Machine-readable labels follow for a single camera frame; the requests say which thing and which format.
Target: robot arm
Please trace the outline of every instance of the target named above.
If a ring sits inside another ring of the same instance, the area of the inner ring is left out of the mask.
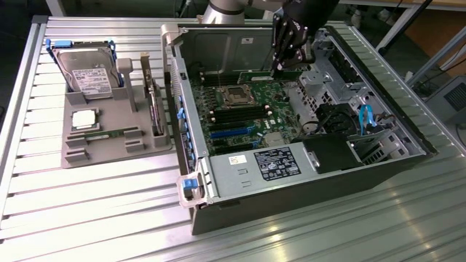
[[[272,64],[273,74],[300,63],[313,63],[304,45],[325,25],[340,0],[292,0],[284,4],[284,16],[274,15],[274,35],[272,46],[276,49]]]

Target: hard drive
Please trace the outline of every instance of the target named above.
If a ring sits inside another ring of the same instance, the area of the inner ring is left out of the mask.
[[[123,86],[115,66],[113,41],[73,42],[47,39],[47,51],[61,67],[70,92],[83,92],[86,99],[109,98],[111,89]]]

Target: hard drive label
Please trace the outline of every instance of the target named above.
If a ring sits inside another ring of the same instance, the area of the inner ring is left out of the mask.
[[[74,70],[74,76],[85,95],[111,92],[111,85],[105,68]]]
[[[257,152],[254,156],[266,181],[301,174],[290,147]]]

